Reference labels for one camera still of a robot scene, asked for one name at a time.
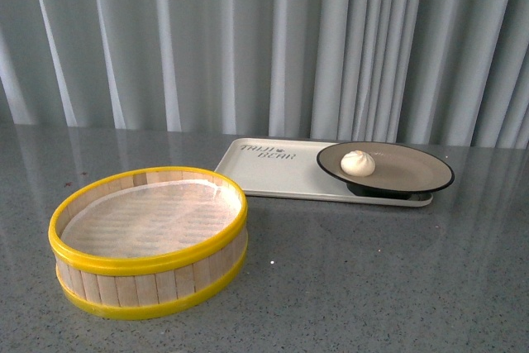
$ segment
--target gray countertop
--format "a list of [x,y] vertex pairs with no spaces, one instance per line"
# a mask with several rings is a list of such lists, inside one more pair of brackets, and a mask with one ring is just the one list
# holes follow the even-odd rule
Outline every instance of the gray countertop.
[[0,351],[529,351],[528,150],[416,146],[455,171],[424,208],[249,198],[242,271],[185,312],[66,300],[47,238],[65,198],[129,169],[215,169],[235,138],[1,125]]

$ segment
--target rectangular tray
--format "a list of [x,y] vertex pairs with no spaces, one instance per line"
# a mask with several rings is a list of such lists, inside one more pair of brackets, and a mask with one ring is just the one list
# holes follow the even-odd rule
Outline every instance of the rectangular tray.
[[355,196],[317,164],[318,152],[329,145],[335,144],[240,138],[231,143],[215,171],[233,179],[249,196],[400,207],[423,207],[431,202],[431,193],[414,194],[408,200]]

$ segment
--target oval plate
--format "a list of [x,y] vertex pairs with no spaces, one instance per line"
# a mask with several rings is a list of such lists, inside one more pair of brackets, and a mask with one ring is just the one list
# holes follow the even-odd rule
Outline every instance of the oval plate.
[[[369,153],[375,162],[368,177],[354,177],[341,169],[341,159],[353,150]],[[429,193],[454,182],[454,171],[444,161],[421,150],[382,142],[346,142],[328,146],[317,154],[324,171],[365,195]]]

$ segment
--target steamer basket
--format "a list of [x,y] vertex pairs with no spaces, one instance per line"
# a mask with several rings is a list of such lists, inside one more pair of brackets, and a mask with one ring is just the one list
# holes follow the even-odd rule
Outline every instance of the steamer basket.
[[[155,208],[151,212],[137,202],[145,194],[159,195],[164,204],[150,203]],[[124,200],[126,206],[100,220],[97,211],[114,200]],[[171,200],[177,202],[174,208]],[[212,201],[229,209],[221,221]],[[142,211],[148,215],[141,217]],[[151,213],[162,214],[163,222]],[[235,278],[248,242],[246,214],[243,191],[212,171],[159,167],[113,175],[80,189],[55,210],[48,235],[57,278],[74,305],[101,317],[139,320],[179,312],[210,298]],[[138,226],[135,220],[134,227],[128,225],[129,216],[144,224]],[[90,229],[93,219],[100,223]],[[220,231],[209,230],[219,224]],[[120,246],[123,236],[131,233],[133,244]],[[67,237],[75,244],[65,242]],[[164,241],[171,248],[156,251],[164,248]],[[145,255],[145,246],[154,254]],[[115,252],[98,254],[101,250]]]

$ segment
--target yellow plastic band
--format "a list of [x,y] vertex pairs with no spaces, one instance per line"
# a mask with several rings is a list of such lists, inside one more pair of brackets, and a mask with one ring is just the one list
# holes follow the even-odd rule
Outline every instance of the yellow plastic band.
[[[231,222],[215,236],[212,236],[205,241],[202,241],[194,246],[187,247],[183,250],[162,255],[152,255],[139,258],[107,258],[97,255],[90,255],[66,245],[57,235],[57,221],[61,213],[67,211],[66,208],[69,204],[89,190],[97,188],[100,185],[108,184],[112,181],[125,178],[127,176],[162,171],[183,171],[207,174],[216,178],[224,179],[238,192],[239,197],[241,198],[241,210],[233,222]],[[221,250],[241,232],[245,225],[247,212],[248,207],[244,192],[234,181],[225,177],[224,175],[209,171],[207,169],[196,169],[193,167],[154,167],[149,169],[136,169],[133,171],[127,171],[125,173],[116,174],[105,179],[100,179],[99,181],[81,188],[79,191],[66,198],[66,200],[64,200],[57,207],[53,213],[53,216],[51,217],[48,238],[50,240],[51,249],[55,255],[57,255],[60,260],[76,269],[107,276],[154,274],[190,265]]]
[[246,241],[245,249],[243,250],[239,260],[226,272],[220,279],[208,285],[205,289],[188,295],[187,297],[176,299],[170,302],[158,303],[156,305],[127,307],[120,308],[114,306],[102,305],[99,303],[91,303],[85,299],[80,298],[71,292],[68,287],[64,285],[60,278],[59,270],[56,270],[57,279],[66,295],[66,298],[78,308],[93,315],[105,318],[112,318],[115,320],[145,320],[148,318],[163,317],[173,313],[181,312],[192,306],[204,302],[213,295],[219,293],[224,289],[241,271],[246,257],[246,250],[248,248],[248,241]]

